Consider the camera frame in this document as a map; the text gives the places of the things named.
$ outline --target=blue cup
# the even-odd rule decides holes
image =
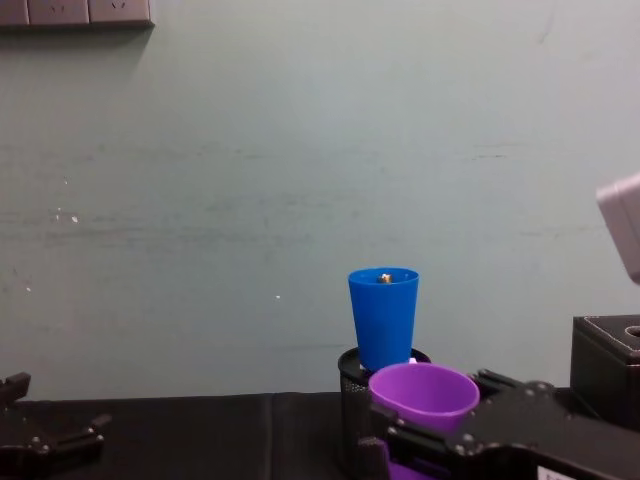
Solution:
[[[391,275],[392,282],[381,283],[383,274]],[[367,370],[409,361],[419,278],[413,270],[396,267],[349,275],[360,362]]]

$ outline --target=black table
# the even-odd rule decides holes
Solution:
[[[99,464],[60,480],[344,480],[340,394],[23,402],[51,432],[113,416]]]

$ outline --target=white sticker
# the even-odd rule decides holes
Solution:
[[[575,480],[574,478],[567,477],[561,473],[547,470],[543,467],[538,467],[538,480]]]

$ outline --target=electrical socket panel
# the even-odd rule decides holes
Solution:
[[[91,23],[152,24],[150,0],[89,0]]]
[[[31,25],[84,25],[89,23],[87,0],[28,0]]]
[[[0,27],[29,25],[27,0],[0,0]]]

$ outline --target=plastic cup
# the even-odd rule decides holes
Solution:
[[[480,402],[478,386],[465,374],[428,363],[393,365],[369,380],[374,403],[398,412],[401,419],[441,432],[457,428]],[[389,463],[393,480],[430,479],[415,470]]]
[[[391,283],[380,283],[383,274]],[[369,268],[349,275],[362,366],[371,371],[406,363],[411,355],[419,275],[406,268]]]

